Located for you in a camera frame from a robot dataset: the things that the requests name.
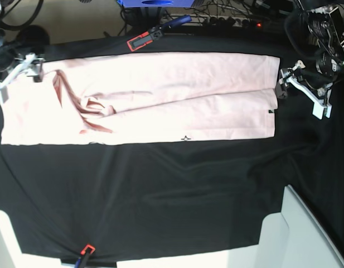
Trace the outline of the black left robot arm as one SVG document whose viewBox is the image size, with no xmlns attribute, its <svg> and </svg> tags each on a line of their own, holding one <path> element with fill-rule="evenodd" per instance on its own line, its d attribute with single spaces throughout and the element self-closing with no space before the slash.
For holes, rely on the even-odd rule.
<svg viewBox="0 0 344 268">
<path fill-rule="evenodd" d="M 332 88 L 344 81 L 344 21 L 339 10 L 343 1 L 294 1 L 294 10 L 285 19 L 284 30 L 301 57 L 293 67 L 279 72 L 279 97 L 293 87 L 313 102 L 312 114 L 318 119 L 330 117 Z M 303 22 L 318 48 L 307 54 L 291 32 L 294 21 Z"/>
</svg>

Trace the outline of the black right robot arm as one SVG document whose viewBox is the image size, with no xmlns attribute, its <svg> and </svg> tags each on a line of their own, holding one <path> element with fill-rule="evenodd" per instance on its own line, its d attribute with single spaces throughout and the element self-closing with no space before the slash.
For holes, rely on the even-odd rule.
<svg viewBox="0 0 344 268">
<path fill-rule="evenodd" d="M 19 75 L 43 81 L 44 47 L 50 43 L 47 31 L 32 23 L 44 1 L 38 1 L 31 17 L 20 25 L 9 25 L 4 19 L 20 1 L 0 1 L 0 104 L 8 99 L 7 87 Z"/>
</svg>

